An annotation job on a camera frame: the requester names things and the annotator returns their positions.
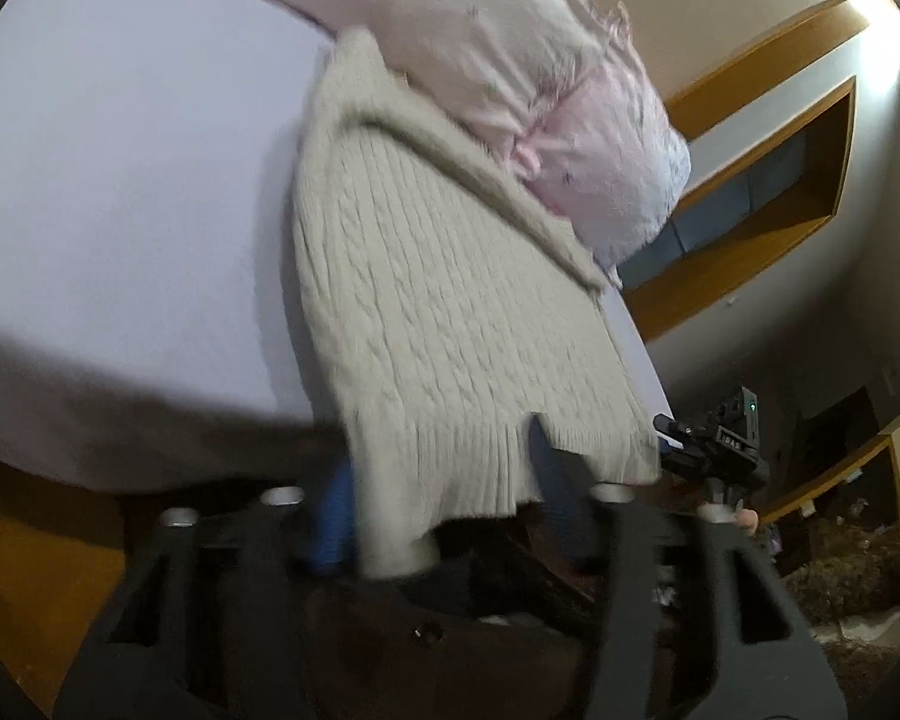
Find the beige cable knit sweater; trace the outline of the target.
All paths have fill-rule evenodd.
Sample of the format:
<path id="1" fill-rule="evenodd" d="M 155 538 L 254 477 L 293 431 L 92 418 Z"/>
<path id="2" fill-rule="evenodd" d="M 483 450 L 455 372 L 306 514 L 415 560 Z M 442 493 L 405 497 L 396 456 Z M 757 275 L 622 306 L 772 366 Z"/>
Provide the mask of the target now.
<path id="1" fill-rule="evenodd" d="M 294 247 L 368 577 L 427 571 L 441 523 L 535 500 L 532 416 L 603 481 L 658 478 L 592 255 L 363 29 L 338 37 L 312 89 Z"/>

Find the wooden framed window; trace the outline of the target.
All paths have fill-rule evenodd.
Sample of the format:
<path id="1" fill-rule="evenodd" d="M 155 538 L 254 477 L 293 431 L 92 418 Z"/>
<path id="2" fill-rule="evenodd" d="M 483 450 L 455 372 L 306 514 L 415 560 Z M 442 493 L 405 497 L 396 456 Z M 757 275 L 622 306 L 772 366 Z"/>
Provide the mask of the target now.
<path id="1" fill-rule="evenodd" d="M 728 298 L 837 215 L 852 151 L 857 80 L 847 78 L 679 202 L 679 255 L 624 289 L 645 340 Z"/>

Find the lavender bed sheet mattress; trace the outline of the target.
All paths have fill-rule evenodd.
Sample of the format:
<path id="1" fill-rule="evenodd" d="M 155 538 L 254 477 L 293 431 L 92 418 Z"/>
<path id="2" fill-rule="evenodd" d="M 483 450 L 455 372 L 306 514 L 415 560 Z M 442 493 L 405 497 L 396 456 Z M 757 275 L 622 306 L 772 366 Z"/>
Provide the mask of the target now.
<path id="1" fill-rule="evenodd" d="M 0 461 L 104 493 L 344 454 L 294 254 L 321 32 L 263 0 L 0 13 Z"/>

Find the right pink floral pillow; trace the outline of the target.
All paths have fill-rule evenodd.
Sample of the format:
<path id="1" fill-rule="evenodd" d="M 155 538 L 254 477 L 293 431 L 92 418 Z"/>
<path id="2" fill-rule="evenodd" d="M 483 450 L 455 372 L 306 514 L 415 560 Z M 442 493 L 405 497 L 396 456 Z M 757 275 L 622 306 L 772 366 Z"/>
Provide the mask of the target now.
<path id="1" fill-rule="evenodd" d="M 614 273 L 667 224 L 689 181 L 691 155 L 639 55 L 608 52 L 515 142 L 509 166 Z"/>

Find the pink floral pillow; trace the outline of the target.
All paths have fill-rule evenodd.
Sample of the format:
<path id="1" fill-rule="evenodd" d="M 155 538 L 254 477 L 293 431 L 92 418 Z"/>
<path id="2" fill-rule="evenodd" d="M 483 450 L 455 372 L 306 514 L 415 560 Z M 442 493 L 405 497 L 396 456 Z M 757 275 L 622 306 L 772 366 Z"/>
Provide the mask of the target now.
<path id="1" fill-rule="evenodd" d="M 386 65 L 408 76 L 509 158 L 626 31 L 624 8 L 592 0 L 274 0 L 326 31 L 372 32 Z"/>
<path id="2" fill-rule="evenodd" d="M 689 181 L 691 155 L 639 55 L 608 52 L 515 142 L 509 166 L 614 273 L 667 224 Z"/>

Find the left pink floral pillow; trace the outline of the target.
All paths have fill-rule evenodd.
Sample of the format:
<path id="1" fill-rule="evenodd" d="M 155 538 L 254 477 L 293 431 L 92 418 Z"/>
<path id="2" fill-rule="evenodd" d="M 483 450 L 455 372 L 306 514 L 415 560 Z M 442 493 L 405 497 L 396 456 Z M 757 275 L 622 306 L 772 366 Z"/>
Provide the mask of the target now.
<path id="1" fill-rule="evenodd" d="M 372 32 L 386 65 L 408 76 L 509 158 L 626 31 L 624 8 L 592 0 L 274 0 L 326 31 Z"/>

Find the wooden bed frame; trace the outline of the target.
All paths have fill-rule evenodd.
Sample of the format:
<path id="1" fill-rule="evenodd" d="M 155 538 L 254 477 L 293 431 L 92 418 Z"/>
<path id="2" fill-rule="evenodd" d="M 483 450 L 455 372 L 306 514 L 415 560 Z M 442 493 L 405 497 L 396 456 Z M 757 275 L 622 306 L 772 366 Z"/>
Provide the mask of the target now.
<path id="1" fill-rule="evenodd" d="M 0 461 L 0 660 L 41 715 L 123 572 L 113 497 Z"/>

